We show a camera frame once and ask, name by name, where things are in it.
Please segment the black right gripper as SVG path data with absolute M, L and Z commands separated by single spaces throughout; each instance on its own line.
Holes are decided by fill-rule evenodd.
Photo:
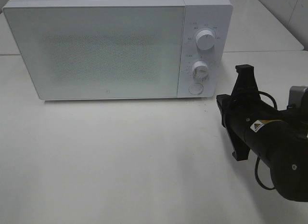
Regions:
M 221 124 L 227 130 L 234 152 L 249 152 L 245 133 L 255 122 L 255 115 L 260 110 L 271 107 L 261 100 L 260 95 L 269 99 L 272 96 L 258 90 L 254 67 L 248 64 L 236 65 L 237 80 L 231 95 L 219 94 L 216 102 L 221 114 Z

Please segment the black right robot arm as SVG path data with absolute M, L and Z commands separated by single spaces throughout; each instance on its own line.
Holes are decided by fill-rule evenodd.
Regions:
M 292 86 L 285 110 L 268 105 L 257 87 L 254 67 L 237 65 L 232 93 L 216 97 L 222 126 L 237 161 L 250 151 L 270 170 L 273 189 L 283 198 L 308 200 L 308 89 Z

